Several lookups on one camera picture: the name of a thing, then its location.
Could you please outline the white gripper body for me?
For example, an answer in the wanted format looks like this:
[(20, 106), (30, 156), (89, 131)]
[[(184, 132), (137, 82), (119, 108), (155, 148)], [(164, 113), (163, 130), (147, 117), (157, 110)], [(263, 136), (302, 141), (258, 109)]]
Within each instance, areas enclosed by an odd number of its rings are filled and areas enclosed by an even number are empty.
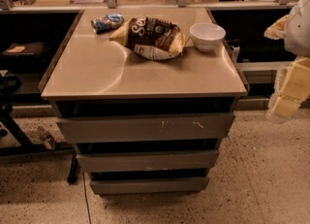
[(291, 119), (310, 96), (310, 58), (298, 56), (276, 73), (274, 93), (268, 102), (266, 118), (273, 123)]

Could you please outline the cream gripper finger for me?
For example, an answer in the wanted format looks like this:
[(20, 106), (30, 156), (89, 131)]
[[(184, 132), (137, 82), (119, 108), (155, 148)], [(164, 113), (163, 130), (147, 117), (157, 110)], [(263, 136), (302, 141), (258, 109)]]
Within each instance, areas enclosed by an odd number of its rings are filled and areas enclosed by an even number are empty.
[(267, 27), (263, 35), (271, 40), (280, 40), (285, 38), (285, 28), (288, 15), (282, 16), (271, 26)]

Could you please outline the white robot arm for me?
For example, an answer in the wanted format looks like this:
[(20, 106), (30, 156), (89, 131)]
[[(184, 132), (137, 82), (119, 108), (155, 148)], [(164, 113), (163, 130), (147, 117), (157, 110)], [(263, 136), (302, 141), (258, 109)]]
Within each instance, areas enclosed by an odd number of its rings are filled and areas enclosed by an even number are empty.
[(285, 50), (295, 55), (292, 63), (278, 69), (274, 93), (268, 102), (267, 119), (283, 123), (310, 96), (310, 0), (299, 0), (288, 15), (274, 22), (263, 35), (272, 40), (283, 39)]

